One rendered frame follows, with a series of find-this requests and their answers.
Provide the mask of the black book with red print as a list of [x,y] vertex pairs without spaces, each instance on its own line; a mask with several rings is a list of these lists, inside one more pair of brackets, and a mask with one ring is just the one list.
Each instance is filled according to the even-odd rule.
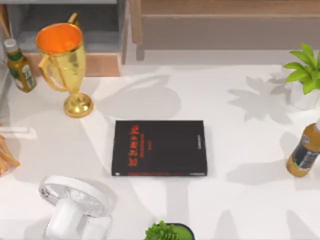
[[206,176],[202,120],[116,120],[113,176]]

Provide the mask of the grey cabinet with dark inside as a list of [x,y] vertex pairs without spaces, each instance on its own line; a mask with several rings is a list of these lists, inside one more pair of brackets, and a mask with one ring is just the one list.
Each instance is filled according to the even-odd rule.
[[83,33],[87,54],[115,54],[123,63],[126,0],[7,0],[12,37],[37,67],[41,55],[36,36],[44,27],[67,22],[73,13]]

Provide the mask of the gold trophy cup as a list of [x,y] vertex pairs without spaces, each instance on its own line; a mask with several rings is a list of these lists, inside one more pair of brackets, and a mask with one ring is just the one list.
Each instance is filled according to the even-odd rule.
[[67,22],[44,27],[35,38],[42,57],[38,64],[40,74],[55,91],[68,92],[63,110],[72,118],[85,117],[94,108],[90,96],[81,93],[86,75],[86,51],[78,16],[74,12]]

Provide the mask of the green plant in black pot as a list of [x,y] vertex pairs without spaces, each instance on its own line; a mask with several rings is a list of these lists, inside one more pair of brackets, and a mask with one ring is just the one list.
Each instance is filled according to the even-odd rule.
[[196,238],[187,225],[167,223],[161,220],[145,230],[144,240],[196,240]]

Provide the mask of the wooden shelf unit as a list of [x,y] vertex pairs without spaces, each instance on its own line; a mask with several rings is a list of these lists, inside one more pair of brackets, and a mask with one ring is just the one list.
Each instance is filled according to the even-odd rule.
[[320,0],[128,0],[132,56],[150,64],[271,64],[320,48]]

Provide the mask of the white desk fan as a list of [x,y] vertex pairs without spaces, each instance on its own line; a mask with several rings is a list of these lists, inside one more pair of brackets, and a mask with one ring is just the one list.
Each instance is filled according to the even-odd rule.
[[100,188],[78,178],[50,175],[38,192],[54,206],[44,240],[107,240],[112,202]]

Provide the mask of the amber bottle with dark label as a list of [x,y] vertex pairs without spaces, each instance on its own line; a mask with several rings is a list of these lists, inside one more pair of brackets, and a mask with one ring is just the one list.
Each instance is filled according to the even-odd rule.
[[286,161],[286,169],[295,177],[304,177],[320,155],[320,118],[304,128],[294,151]]

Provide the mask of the green bottle with white cap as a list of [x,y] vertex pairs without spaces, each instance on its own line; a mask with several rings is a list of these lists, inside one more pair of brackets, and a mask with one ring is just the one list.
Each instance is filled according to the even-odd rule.
[[4,41],[7,66],[17,88],[25,93],[31,92],[37,85],[28,59],[23,55],[17,41],[8,38]]

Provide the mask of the green plant in white pot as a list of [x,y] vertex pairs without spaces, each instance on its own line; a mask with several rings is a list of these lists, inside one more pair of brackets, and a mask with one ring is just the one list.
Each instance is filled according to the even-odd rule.
[[297,58],[282,67],[291,73],[285,78],[291,84],[289,102],[299,110],[307,111],[320,103],[320,50],[315,53],[312,47],[304,42],[301,50],[289,53]]

